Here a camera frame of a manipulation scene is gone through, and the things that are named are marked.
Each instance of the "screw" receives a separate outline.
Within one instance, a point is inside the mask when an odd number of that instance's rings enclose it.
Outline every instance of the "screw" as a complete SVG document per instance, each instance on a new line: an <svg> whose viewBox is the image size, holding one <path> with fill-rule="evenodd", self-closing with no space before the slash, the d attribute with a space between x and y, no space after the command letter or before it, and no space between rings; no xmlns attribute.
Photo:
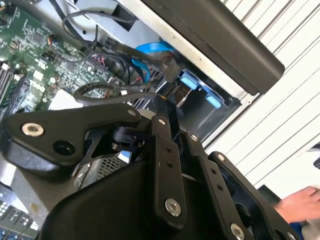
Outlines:
<svg viewBox="0 0 320 240"><path fill-rule="evenodd" d="M245 240L245 234L242 229L235 223L232 223L230 226L231 232L238 240Z"/></svg>
<svg viewBox="0 0 320 240"><path fill-rule="evenodd" d="M166 125L166 122L163 121L161 118L159 119L159 122L160 122L162 125Z"/></svg>
<svg viewBox="0 0 320 240"><path fill-rule="evenodd" d="M287 234L291 240L297 240L291 232L288 231Z"/></svg>
<svg viewBox="0 0 320 240"><path fill-rule="evenodd" d="M30 137L39 137L45 132L44 128L36 123L25 123L22 126L21 131Z"/></svg>
<svg viewBox="0 0 320 240"><path fill-rule="evenodd" d="M191 139L195 142L198 142L198 138L195 135L191 135Z"/></svg>
<svg viewBox="0 0 320 240"><path fill-rule="evenodd" d="M130 115L132 115L132 116L137 116L137 114L136 114L134 111L132 111L132 110L128 110L128 113L129 113Z"/></svg>
<svg viewBox="0 0 320 240"><path fill-rule="evenodd" d="M179 203L173 198L165 200L164 203L166 211L174 217L178 217L181 214L181 207Z"/></svg>
<svg viewBox="0 0 320 240"><path fill-rule="evenodd" d="M221 154L218 154L217 157L218 157L218 159L219 159L220 161L222 161L222 162L225 160L225 157L222 156Z"/></svg>

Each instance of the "human hand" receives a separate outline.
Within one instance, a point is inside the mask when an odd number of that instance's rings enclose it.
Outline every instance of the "human hand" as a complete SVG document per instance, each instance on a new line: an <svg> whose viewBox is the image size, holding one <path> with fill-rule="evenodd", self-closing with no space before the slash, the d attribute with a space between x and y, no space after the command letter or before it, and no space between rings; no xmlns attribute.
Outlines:
<svg viewBox="0 0 320 240"><path fill-rule="evenodd" d="M309 186L282 199L274 209L287 223L320 218L320 190Z"/></svg>

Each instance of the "black plastic cover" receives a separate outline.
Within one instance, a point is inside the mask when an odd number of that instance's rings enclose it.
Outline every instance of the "black plastic cover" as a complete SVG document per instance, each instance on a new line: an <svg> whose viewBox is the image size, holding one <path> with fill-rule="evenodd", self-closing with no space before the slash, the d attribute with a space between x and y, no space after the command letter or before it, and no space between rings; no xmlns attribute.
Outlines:
<svg viewBox="0 0 320 240"><path fill-rule="evenodd" d="M285 66L220 0L142 1L251 95L282 77Z"/></svg>

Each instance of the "microchip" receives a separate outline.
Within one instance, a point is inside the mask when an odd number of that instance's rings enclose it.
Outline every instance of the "microchip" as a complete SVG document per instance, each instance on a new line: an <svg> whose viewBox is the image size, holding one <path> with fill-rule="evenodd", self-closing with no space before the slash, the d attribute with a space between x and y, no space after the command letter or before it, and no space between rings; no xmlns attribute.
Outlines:
<svg viewBox="0 0 320 240"><path fill-rule="evenodd" d="M76 68L76 64L73 63L73 62L69 62L67 65L66 65L66 68L70 71L70 72L73 72Z"/></svg>
<svg viewBox="0 0 320 240"><path fill-rule="evenodd" d="M41 36L39 33L34 33L33 34L33 37L32 37L32 40L35 41L37 44L40 44L43 40L43 36Z"/></svg>

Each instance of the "black cable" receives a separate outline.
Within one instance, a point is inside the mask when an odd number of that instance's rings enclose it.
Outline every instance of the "black cable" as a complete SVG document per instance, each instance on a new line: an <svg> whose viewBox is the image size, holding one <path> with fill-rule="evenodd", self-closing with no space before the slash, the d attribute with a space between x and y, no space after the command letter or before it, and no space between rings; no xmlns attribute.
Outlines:
<svg viewBox="0 0 320 240"><path fill-rule="evenodd" d="M74 12L74 13L71 13L69 14L68 16L66 16L64 14L64 12L62 11L62 9L60 8L59 4L56 2L56 0L49 0L51 5L53 6L53 8L55 9L55 11L57 12L57 14L59 15L59 17L61 18L62 20L62 27L63 29L66 31L66 33L68 35L70 35L72 38L84 43L84 47L86 49L90 49L92 51L92 49L87 45L87 44L92 44L94 43L94 47L93 49L95 50L97 44L98 44L98 25L96 25L96 29L95 29L95 41L88 41L88 40L84 40L83 37L75 30L75 28L72 26L72 24L69 22L69 19L70 18L74 18L74 17L77 17L77 16L81 16L81 15L85 15L85 14L95 14L95 15L99 15L99 16L103 16L103 17L107 17L107 18L110 18L110 19L114 19L116 21L119 21L119 22L123 22L123 23L131 23L133 21L135 21L135 17L132 16L132 19L131 20L124 20L122 18L119 18L119 17L116 17L116 16L113 16L113 15L110 15L110 14L107 14L107 13L103 13L103 12L96 12L96 11L92 11L92 10L82 10L82 11L78 11L78 12ZM88 57L90 57L90 55L93 55L93 54L98 54L98 55L101 55L101 53L99 52L92 52L92 53L88 53L88 55L86 55L85 57L83 57L82 59L80 60L77 60L77 61L71 61L71 60L68 60L68 59L65 59L63 58L57 51L56 49L54 49L54 47L52 46L53 48L53 51L55 52L55 54L57 55L57 57L62 60L62 61L66 61L66 62L69 62L69 63L81 63L82 61L85 61ZM122 72L122 75L120 77L122 77L125 72L127 72L128 76L128 83L130 82L130 79L131 79L131 74L130 74L130 65L128 64L128 62L126 60L123 59L123 57L115 57L116 54L107 54L105 53L104 54L105 57L107 58L113 58L113 59L118 59L120 61L116 61L120 67L121 67L121 70L123 69L123 72Z"/></svg>
<svg viewBox="0 0 320 240"><path fill-rule="evenodd" d="M134 22L136 19L133 18L133 19L130 19L130 20L125 20L125 19L122 19L120 17L117 17L117 16L113 16L111 14L108 14L108 13L105 13L105 12L100 12L100 11L94 11L94 10L81 10L81 11L77 11L77 12L74 12L74 13L71 13L67 16L65 16L63 19L62 19L62 27L63 29L70 35L70 37L74 38L74 39L78 39L78 32L77 32L77 35L74 35L73 33L69 33L66 29L66 26L67 26L67 23L70 23L69 22L69 19L72 19L72 18L75 18L75 17L78 17L78 16L83 16L83 15L88 15L88 14L93 14L93 15L98 15L98 16L102 16L102 17L106 17L106 18L109 18L109 19L113 19L115 21L118 21L118 22L122 22L122 23L132 23Z"/></svg>
<svg viewBox="0 0 320 240"><path fill-rule="evenodd" d="M102 104L119 104L124 103L127 101L135 100L135 99L154 99L156 96L160 96L154 92L136 92L122 96L112 96L108 98L95 98L95 97L88 97L83 96L79 92L75 92L73 97L75 101L85 106L92 106L92 105L102 105Z"/></svg>
<svg viewBox="0 0 320 240"><path fill-rule="evenodd" d="M61 20L66 18L65 13L62 11L61 7L56 2L56 0L49 0L49 2L51 3L52 7L56 11L56 13L59 15L59 17L61 18ZM77 32L77 30L72 26L72 24L68 20L65 22L65 25L69 29L69 31L72 34L72 36L75 37L78 41L86 43L86 44L92 43L92 41L84 40L83 37Z"/></svg>
<svg viewBox="0 0 320 240"><path fill-rule="evenodd" d="M81 87L79 87L76 92L79 92L81 95L87 94L88 92L94 90L94 89L107 89L107 90L113 90L113 91L137 91L141 89L147 89L153 86L156 86L159 84L159 80L151 80L147 83L143 84L110 84L106 82L89 82Z"/></svg>
<svg viewBox="0 0 320 240"><path fill-rule="evenodd" d="M150 85L158 84L159 81L150 81L148 83L144 84L133 84L133 85L115 85L115 84L108 84L105 82L91 82L87 83L81 87L79 87L73 94L73 98L78 103L84 104L86 106L91 105L101 105L101 104L116 104L116 103L123 103L135 99L150 99L152 100L156 96L160 96L157 93L154 92L135 92L127 95L122 96L114 96L114 97L108 97L108 98L95 98L95 97L89 97L84 96L84 94L94 90L94 89L108 89L108 90L138 90L142 86L143 88L146 88Z"/></svg>
<svg viewBox="0 0 320 240"><path fill-rule="evenodd" d="M98 31L99 31L99 26L95 25L95 36L94 36L94 46L93 50L96 50L97 44L98 44Z"/></svg>
<svg viewBox="0 0 320 240"><path fill-rule="evenodd" d="M129 59L134 59L141 63L148 64L161 73L165 73L168 68L168 66L159 59L156 59L155 57L152 57L135 48L122 44L112 38L108 38L104 42L104 46L118 55L123 55L123 57L127 57Z"/></svg>

